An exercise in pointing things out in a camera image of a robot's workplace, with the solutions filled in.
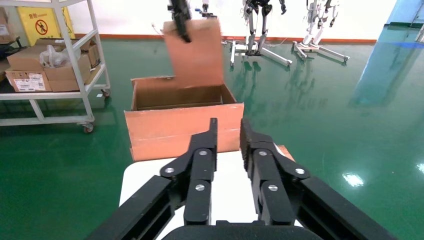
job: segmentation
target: red circle symbol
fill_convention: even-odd
[[[41,35],[46,35],[48,30],[47,23],[41,19],[36,21],[35,30],[37,30],[37,33]]]

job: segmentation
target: plastic bag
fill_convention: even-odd
[[[75,51],[76,59],[81,57],[81,50]],[[71,64],[68,51],[57,52],[52,45],[47,45],[47,50],[40,53],[40,63],[46,68],[57,68],[66,64]]]

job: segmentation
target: green epoxy floor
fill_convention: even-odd
[[[237,58],[231,70],[224,48],[225,81],[254,129],[403,240],[424,239],[424,53],[410,43],[417,33],[391,27],[375,47],[328,45],[351,57],[347,66],[316,54],[302,62],[282,44],[272,50],[293,60],[290,68]],[[118,207],[132,163],[123,113],[130,79],[173,72],[162,41],[103,47],[112,95],[90,94],[95,133],[74,124],[0,127],[0,239],[83,239]],[[78,100],[39,104],[50,116],[84,113]],[[0,102],[0,118],[30,110]]]

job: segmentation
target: metal shelving cart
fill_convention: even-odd
[[[68,34],[66,22],[62,14],[62,8],[67,7],[79,2],[87,1],[88,9],[91,16],[93,30],[87,33],[84,37],[72,45],[71,38]],[[103,54],[102,43],[100,41],[99,29],[96,23],[96,17],[93,10],[92,0],[48,0],[48,1],[24,1],[24,0],[0,0],[0,6],[14,6],[14,7],[36,7],[36,8],[51,8],[54,10],[60,32],[64,39],[67,52],[69,53],[70,61],[72,63],[73,71],[75,72],[76,80],[79,86],[79,92],[26,92],[26,93],[2,93],[0,94],[0,101],[2,100],[29,100],[35,112],[36,117],[26,118],[0,118],[0,126],[16,126],[16,125],[37,125],[37,124],[62,124],[62,123],[76,123],[84,126],[85,133],[91,133],[94,129],[94,116],[88,94],[91,90],[101,90],[104,97],[109,97],[110,80],[108,70],[106,68],[105,56]],[[78,60],[75,56],[74,50],[79,49],[85,42],[89,41],[95,36],[98,52],[100,56],[100,70],[95,75],[90,84],[84,85],[80,69],[78,67]],[[104,73],[106,84],[97,84],[100,76]],[[47,99],[82,99],[87,115],[74,115],[74,116],[52,116],[44,117],[37,100]]]

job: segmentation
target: yellow warning sign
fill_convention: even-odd
[[[17,12],[22,21],[29,45],[33,46],[37,39],[40,38],[63,38],[52,8],[21,6],[17,8]],[[72,28],[67,7],[62,8],[62,14],[65,18],[69,36],[74,39],[74,29]]]

